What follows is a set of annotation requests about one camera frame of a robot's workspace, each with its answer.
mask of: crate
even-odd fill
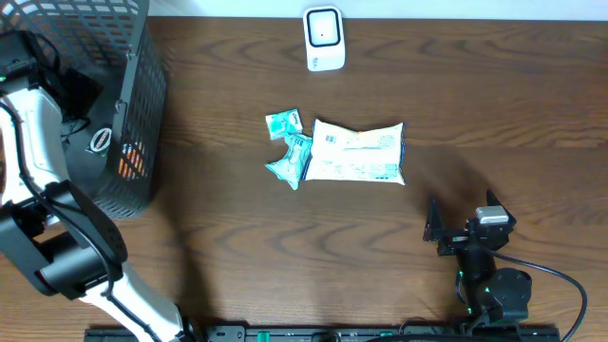
[[[166,79],[146,24],[147,0],[0,0],[0,32],[41,33],[70,66],[104,90],[91,125],[64,144],[71,180],[111,218],[137,216],[150,199]],[[49,58],[53,49],[39,40]],[[102,127],[105,157],[86,151]]]

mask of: white wall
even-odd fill
[[[608,0],[150,0],[150,15],[300,17],[335,5],[348,18],[608,20]]]

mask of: small blue packet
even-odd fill
[[[302,133],[302,121],[297,109],[267,115],[266,125],[268,125],[271,140],[284,138],[294,133]]]
[[[285,137],[285,143],[289,146],[285,157],[280,161],[266,164],[266,167],[281,181],[288,182],[292,189],[297,190],[306,163],[311,156],[313,139],[302,134],[292,134]]]

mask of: white button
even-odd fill
[[[337,44],[339,41],[338,20],[333,10],[309,13],[311,42],[314,46]]]

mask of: wood grain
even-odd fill
[[[429,195],[460,227],[491,187],[519,223],[504,253],[587,289],[577,341],[608,328],[608,24],[347,20],[345,68],[305,66],[300,20],[150,18],[170,79],[161,188],[119,223],[137,271],[199,322],[399,324],[464,314],[456,260],[422,241]],[[408,186],[265,169],[263,116],[353,129],[405,122]],[[580,296],[530,271],[529,322],[565,333]],[[0,256],[0,340],[77,341],[113,325],[35,292]]]

